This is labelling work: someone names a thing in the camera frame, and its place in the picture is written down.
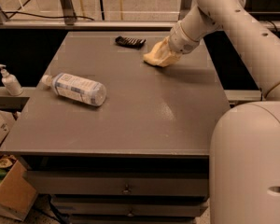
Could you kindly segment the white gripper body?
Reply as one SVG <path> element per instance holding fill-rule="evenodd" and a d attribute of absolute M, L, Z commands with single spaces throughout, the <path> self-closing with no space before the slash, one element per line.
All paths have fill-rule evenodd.
<path fill-rule="evenodd" d="M 189 22 L 179 21 L 171 29 L 168 43 L 177 53 L 191 53 L 199 45 L 199 29 Z"/>

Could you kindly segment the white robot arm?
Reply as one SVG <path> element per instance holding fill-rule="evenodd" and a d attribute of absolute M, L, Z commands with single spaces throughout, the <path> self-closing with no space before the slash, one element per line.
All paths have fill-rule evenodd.
<path fill-rule="evenodd" d="M 227 91 L 234 107 L 209 151 L 211 224 L 280 224 L 280 38 L 245 11 L 245 0 L 196 0 L 144 60 L 165 67 L 222 30 L 257 84 Z"/>

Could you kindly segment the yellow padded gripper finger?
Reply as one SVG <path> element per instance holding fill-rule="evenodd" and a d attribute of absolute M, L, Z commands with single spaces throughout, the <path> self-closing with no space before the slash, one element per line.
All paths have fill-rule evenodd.
<path fill-rule="evenodd" d="M 181 53 L 172 51 L 170 49 L 158 49 L 153 55 L 153 64 L 159 67 L 166 67 L 175 64 L 179 61 Z"/>
<path fill-rule="evenodd" d="M 152 50 L 170 49 L 168 45 L 168 37 L 165 37 L 161 42 L 155 44 Z"/>

